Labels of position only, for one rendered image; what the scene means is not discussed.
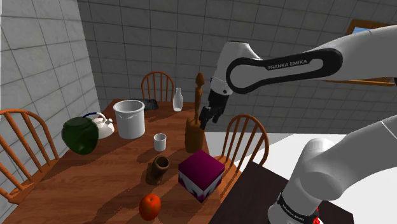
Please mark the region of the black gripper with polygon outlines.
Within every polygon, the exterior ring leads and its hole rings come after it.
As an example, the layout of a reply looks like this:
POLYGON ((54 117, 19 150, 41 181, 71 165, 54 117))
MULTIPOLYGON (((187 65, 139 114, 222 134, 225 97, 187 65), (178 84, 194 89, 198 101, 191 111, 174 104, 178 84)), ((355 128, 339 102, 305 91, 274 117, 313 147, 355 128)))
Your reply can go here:
POLYGON ((209 107, 204 106, 200 112, 200 128, 205 129, 208 121, 212 118, 212 123, 217 123, 219 117, 224 113, 228 101, 228 95, 222 95, 211 90, 209 92, 209 107))

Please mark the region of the tall brown wooden figure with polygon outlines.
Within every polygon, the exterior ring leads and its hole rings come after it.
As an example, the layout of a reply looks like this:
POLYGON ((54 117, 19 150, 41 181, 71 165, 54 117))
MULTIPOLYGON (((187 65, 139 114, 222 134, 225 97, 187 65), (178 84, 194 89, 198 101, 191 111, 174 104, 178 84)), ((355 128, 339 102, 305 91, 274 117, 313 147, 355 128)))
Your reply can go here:
POLYGON ((198 73, 195 78, 195 116, 186 120, 185 127, 185 149, 188 153, 195 153, 202 149, 204 141, 204 130, 200 128, 199 107, 202 97, 202 85, 205 79, 202 73, 198 73))

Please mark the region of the orange wooden chair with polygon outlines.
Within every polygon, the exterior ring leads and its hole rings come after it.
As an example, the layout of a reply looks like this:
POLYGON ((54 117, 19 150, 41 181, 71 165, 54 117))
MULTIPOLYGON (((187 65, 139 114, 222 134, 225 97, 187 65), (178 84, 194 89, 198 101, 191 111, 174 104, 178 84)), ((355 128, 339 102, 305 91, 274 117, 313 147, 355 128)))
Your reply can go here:
POLYGON ((247 114, 240 114, 231 119, 226 130, 226 136, 223 143, 223 149, 220 156, 215 157, 215 159, 225 165, 225 171, 223 173, 223 179, 219 184, 219 197, 220 201, 223 202, 242 172, 240 168, 248 153, 249 147, 253 143, 254 135, 259 132, 260 138, 253 150, 252 155, 249 158, 249 162, 252 162, 258 153, 260 146, 265 145, 264 155, 260 160, 260 165, 263 165, 268 158, 269 153, 269 141, 268 135, 263 127, 263 125, 253 116, 247 114), (236 160, 237 153, 242 147, 242 138, 246 132, 249 122, 254 123, 253 131, 244 147, 244 152, 238 166, 234 164, 236 160))
POLYGON ((153 71, 143 77, 141 92, 143 99, 155 99, 161 102, 171 102, 174 97, 174 82, 172 78, 161 71, 153 71))
POLYGON ((12 173, 5 168, 5 166, 0 163, 0 172, 5 175, 5 177, 11 181, 11 183, 15 186, 15 189, 12 190, 10 193, 8 193, 6 190, 0 187, 0 195, 3 196, 9 203, 12 204, 20 204, 26 196, 35 188, 35 186, 44 178, 44 176, 52 169, 52 167, 59 161, 59 155, 57 153, 57 150, 55 148, 55 145, 53 143, 51 134, 48 130, 48 127, 46 123, 43 121, 42 118, 40 118, 37 114, 32 113, 31 111, 27 111, 24 109, 4 109, 0 111, 0 115, 4 115, 5 119, 13 129, 14 133, 17 135, 19 138, 20 142, 24 146, 25 150, 31 157, 32 161, 38 168, 38 171, 30 175, 29 171, 25 168, 25 166, 21 163, 19 158, 16 156, 16 154, 13 152, 13 150, 10 148, 8 143, 3 139, 3 137, 0 135, 0 146, 3 148, 3 150, 6 152, 7 155, 10 156, 12 161, 16 163, 18 168, 23 172, 25 177, 27 178, 26 181, 23 183, 18 181, 12 173), (44 165, 41 165, 39 163, 39 160, 33 153, 31 147, 27 143, 25 137, 22 135, 18 125, 15 123, 13 117, 11 116, 12 113, 18 113, 22 116, 24 119, 25 124, 27 125, 28 129, 30 130, 30 133, 32 134, 37 146, 39 147, 39 150, 45 159, 46 163, 44 165), (33 117, 37 122, 40 123, 40 126, 42 126, 43 131, 45 133, 45 136, 48 140, 48 144, 51 147, 54 159, 50 160, 31 120, 30 117, 33 117))

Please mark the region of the clear glass bottle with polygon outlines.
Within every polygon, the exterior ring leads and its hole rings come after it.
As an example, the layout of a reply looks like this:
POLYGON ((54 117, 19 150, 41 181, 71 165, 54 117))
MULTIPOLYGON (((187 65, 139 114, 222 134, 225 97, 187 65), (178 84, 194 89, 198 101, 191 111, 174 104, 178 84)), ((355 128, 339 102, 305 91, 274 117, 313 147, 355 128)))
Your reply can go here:
POLYGON ((183 96, 181 94, 181 88, 176 87, 176 93, 173 97, 173 110, 174 111, 181 111, 183 108, 183 96))

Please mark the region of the purple and white box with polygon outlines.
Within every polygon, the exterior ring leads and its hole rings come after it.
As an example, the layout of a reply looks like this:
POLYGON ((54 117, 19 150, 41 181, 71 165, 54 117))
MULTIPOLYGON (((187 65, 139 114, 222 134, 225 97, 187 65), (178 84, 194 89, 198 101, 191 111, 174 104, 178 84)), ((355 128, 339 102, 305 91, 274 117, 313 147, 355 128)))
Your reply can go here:
POLYGON ((198 150, 178 165, 179 183, 199 202, 221 183, 225 165, 203 150, 198 150))

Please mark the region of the small white cup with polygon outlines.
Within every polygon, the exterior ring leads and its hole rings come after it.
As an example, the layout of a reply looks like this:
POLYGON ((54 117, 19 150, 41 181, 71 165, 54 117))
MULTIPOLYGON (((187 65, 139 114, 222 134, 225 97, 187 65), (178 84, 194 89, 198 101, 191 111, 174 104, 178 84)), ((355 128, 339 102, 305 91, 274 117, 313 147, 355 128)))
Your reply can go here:
POLYGON ((166 149, 167 136, 163 133, 157 133, 153 136, 154 149, 156 151, 164 151, 166 149))

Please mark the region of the dark flat tray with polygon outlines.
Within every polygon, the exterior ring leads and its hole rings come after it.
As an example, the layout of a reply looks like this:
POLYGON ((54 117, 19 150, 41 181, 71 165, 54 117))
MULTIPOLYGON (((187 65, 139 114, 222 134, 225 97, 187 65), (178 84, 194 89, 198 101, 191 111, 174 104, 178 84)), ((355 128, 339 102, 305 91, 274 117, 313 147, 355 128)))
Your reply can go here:
POLYGON ((158 109, 158 103, 155 99, 136 99, 144 104, 144 110, 156 110, 158 109))

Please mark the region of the brown wooden cup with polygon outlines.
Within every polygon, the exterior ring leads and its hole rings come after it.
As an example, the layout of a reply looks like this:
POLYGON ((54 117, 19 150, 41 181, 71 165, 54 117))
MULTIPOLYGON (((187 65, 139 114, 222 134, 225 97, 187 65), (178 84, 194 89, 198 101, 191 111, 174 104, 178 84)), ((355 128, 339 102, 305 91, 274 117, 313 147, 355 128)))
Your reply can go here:
POLYGON ((157 156, 154 161, 148 165, 146 172, 146 182, 149 185, 159 185, 162 182, 163 175, 169 169, 169 159, 165 156, 157 156))

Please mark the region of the large white bucket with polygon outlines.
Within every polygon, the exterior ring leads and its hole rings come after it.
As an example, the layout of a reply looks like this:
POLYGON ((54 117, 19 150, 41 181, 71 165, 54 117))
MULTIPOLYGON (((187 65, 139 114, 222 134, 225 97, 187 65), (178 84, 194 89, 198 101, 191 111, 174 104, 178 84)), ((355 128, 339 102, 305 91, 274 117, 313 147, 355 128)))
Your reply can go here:
POLYGON ((120 101, 113 106, 121 138, 137 139, 145 133, 144 108, 138 100, 120 101))

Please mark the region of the dark robot stand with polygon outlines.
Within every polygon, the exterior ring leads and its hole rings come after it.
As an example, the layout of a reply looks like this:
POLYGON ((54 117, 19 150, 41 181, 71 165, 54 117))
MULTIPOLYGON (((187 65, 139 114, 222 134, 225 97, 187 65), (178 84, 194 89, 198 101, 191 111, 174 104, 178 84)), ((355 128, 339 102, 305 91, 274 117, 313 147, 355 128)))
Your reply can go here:
POLYGON ((288 180, 249 162, 209 224, 270 224, 268 209, 288 180))

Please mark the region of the orange fruit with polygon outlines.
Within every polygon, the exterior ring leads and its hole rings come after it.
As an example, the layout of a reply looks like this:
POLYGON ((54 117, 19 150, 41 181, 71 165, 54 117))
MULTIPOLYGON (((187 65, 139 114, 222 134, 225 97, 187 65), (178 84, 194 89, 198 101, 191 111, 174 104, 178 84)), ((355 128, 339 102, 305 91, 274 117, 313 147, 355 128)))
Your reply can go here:
POLYGON ((139 203, 139 214, 143 220, 154 220, 158 216, 161 206, 161 200, 157 195, 147 194, 139 203))

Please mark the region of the dark green round vase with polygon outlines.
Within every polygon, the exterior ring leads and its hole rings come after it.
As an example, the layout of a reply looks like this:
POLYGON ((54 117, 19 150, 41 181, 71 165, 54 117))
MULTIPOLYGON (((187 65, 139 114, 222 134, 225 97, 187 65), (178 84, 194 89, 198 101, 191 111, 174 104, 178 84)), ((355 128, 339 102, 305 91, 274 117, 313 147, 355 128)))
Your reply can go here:
POLYGON ((63 124, 62 140, 73 152, 87 155, 97 146, 99 130, 90 118, 75 117, 63 124))

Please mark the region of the wooden dining table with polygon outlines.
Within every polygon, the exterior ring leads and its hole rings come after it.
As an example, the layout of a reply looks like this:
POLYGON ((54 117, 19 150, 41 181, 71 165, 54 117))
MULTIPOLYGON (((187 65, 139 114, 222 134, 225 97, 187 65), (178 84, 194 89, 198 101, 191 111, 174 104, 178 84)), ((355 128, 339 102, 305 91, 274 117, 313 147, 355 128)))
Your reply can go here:
POLYGON ((3 224, 209 224, 221 202, 213 192, 199 202, 178 181, 178 165, 188 157, 185 123, 195 114, 191 102, 180 112, 171 102, 146 111, 143 136, 101 139, 88 155, 68 151, 3 224), (154 149, 153 136, 167 136, 166 149, 154 149), (148 165, 157 156, 169 159, 159 185, 146 182, 148 165), (153 193, 162 203, 151 221, 139 214, 139 203, 153 193))

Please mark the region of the wooden framed window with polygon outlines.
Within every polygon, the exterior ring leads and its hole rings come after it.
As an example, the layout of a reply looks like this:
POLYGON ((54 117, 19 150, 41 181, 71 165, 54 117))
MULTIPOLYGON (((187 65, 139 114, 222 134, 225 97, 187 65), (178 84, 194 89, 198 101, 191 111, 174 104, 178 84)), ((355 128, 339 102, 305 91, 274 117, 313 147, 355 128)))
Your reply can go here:
MULTIPOLYGON (((389 26, 389 24, 385 24, 381 22, 372 22, 367 20, 352 19, 351 23, 347 28, 345 35, 347 36, 355 32, 361 32, 361 31, 376 29, 385 26, 389 26)), ((355 84, 355 85, 373 85, 373 86, 383 86, 383 87, 397 86, 397 78, 390 78, 390 77, 372 78, 367 80, 344 80, 344 81, 326 80, 326 82, 346 83, 346 84, 355 84)))

